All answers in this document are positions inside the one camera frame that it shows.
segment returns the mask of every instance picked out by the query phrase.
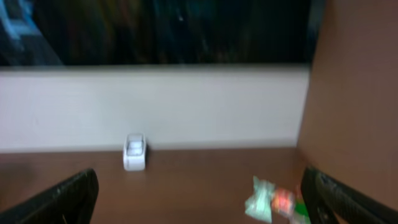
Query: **brown table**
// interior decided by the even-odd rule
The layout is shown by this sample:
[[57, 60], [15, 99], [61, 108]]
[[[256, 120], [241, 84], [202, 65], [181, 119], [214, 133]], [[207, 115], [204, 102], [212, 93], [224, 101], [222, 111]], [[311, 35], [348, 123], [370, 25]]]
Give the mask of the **brown table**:
[[154, 151], [145, 171], [126, 172], [121, 151], [0, 154], [0, 211], [88, 167], [99, 180], [92, 223], [232, 224], [262, 223], [244, 214], [254, 175], [293, 190], [305, 161], [295, 149]]

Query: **wooden partition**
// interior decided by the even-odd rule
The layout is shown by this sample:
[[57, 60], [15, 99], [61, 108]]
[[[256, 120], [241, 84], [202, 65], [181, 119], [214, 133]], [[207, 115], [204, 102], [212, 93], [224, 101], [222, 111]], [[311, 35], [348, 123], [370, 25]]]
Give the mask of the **wooden partition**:
[[327, 2], [298, 147], [398, 210], [398, 1]]

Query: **wooden surface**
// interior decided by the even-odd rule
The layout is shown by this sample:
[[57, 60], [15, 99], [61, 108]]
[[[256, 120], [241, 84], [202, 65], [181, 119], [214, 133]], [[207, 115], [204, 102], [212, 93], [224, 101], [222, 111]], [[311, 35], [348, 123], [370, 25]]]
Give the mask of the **wooden surface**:
[[398, 1], [330, 0], [298, 147], [308, 160], [398, 210]]
[[[0, 211], [88, 167], [99, 180], [92, 223], [261, 223], [244, 214], [252, 177], [294, 190], [305, 162], [295, 149], [155, 151], [143, 172], [121, 152], [0, 155]], [[274, 223], [288, 223], [276, 214]]]

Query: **black object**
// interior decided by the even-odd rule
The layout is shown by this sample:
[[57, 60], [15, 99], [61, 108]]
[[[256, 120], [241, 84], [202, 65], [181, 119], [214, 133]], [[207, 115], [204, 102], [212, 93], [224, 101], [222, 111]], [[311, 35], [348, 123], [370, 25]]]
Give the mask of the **black object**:
[[398, 223], [398, 212], [312, 167], [305, 170], [301, 191], [312, 224], [338, 223], [333, 211], [348, 223]]
[[90, 223], [97, 195], [97, 176], [87, 169], [1, 213], [0, 223]]

